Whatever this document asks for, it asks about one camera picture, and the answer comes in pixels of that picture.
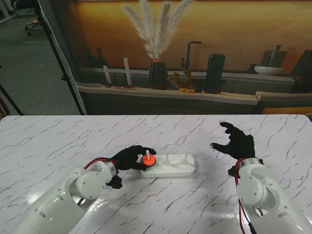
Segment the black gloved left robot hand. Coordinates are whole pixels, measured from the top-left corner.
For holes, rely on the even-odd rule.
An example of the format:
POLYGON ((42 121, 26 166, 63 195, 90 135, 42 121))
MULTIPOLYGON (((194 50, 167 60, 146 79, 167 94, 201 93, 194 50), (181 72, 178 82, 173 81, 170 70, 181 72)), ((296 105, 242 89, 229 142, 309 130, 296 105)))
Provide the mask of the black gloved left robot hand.
POLYGON ((145 155, 147 150, 153 155, 156 154, 156 151, 152 148, 135 145, 121 150, 116 155, 111 157, 111 160, 116 163, 116 168, 118 170, 134 169, 146 171, 147 166, 138 163, 137 160, 138 155, 145 155))

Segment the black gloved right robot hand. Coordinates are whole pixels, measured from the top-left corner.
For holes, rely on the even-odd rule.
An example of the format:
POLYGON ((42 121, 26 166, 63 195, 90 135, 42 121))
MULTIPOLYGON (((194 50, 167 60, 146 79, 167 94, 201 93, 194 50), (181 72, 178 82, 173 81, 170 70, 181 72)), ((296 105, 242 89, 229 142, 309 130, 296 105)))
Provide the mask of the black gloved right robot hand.
POLYGON ((236 160, 255 157, 254 138, 252 135, 246 135, 242 130, 228 122, 220 122, 220 126, 226 128, 225 133, 229 134, 230 141, 226 145, 211 143, 211 148, 230 155, 236 160))

